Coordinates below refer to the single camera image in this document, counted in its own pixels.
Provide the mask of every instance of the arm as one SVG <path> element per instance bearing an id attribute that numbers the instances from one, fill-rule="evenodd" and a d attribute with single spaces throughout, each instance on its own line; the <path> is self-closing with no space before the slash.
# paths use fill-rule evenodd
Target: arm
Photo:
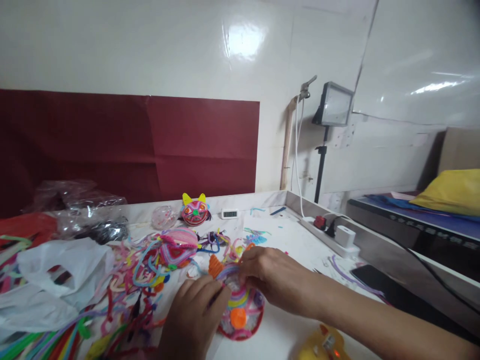
<path id="1" fill-rule="evenodd" d="M 245 252 L 240 281 L 285 311 L 347 333 L 382 359 L 480 359 L 470 342 L 314 273 L 278 249 Z"/>

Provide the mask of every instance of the digital thermometer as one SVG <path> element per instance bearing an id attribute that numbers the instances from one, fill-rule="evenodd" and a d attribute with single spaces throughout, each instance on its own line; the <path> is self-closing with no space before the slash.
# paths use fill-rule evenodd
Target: digital thermometer
<path id="1" fill-rule="evenodd" d="M 222 209 L 220 217 L 224 220 L 226 219 L 238 219 L 239 210 L 238 209 Z"/>

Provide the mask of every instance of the red plug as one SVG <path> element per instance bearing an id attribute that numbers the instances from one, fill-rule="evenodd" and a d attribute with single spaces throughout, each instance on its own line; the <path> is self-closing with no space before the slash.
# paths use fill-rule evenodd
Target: red plug
<path id="1" fill-rule="evenodd" d="M 313 225 L 315 225 L 316 228 L 319 228 L 322 231 L 325 231 L 326 225 L 325 225 L 325 218 L 323 216 L 317 216 L 315 221 L 313 222 Z"/>

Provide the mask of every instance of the red plastic bag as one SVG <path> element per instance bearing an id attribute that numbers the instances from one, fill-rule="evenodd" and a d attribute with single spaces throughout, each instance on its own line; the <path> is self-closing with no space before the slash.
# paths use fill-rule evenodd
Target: red plastic bag
<path id="1" fill-rule="evenodd" d="M 0 236 L 30 239 L 33 241 L 31 248 L 50 241 L 56 232 L 57 219 L 41 212 L 0 220 Z M 0 247 L 9 242 L 9 240 L 0 239 Z"/>

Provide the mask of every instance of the white plastic bag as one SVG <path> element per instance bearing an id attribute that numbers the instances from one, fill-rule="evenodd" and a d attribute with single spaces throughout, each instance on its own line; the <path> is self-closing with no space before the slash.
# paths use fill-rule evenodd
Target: white plastic bag
<path id="1" fill-rule="evenodd" d="M 109 279 L 96 297 L 95 290 L 112 271 L 114 253 L 90 238 L 54 240 L 20 252 L 17 262 L 28 283 L 0 294 L 2 335 L 7 331 L 56 331 L 78 316 L 80 310 L 98 303 Z M 55 284 L 49 273 L 56 266 L 61 266 L 59 272 L 71 275 L 64 284 Z"/>
<path id="2" fill-rule="evenodd" d="M 78 314 L 62 299 L 28 283 L 0 296 L 0 340 L 17 331 L 56 331 Z"/>

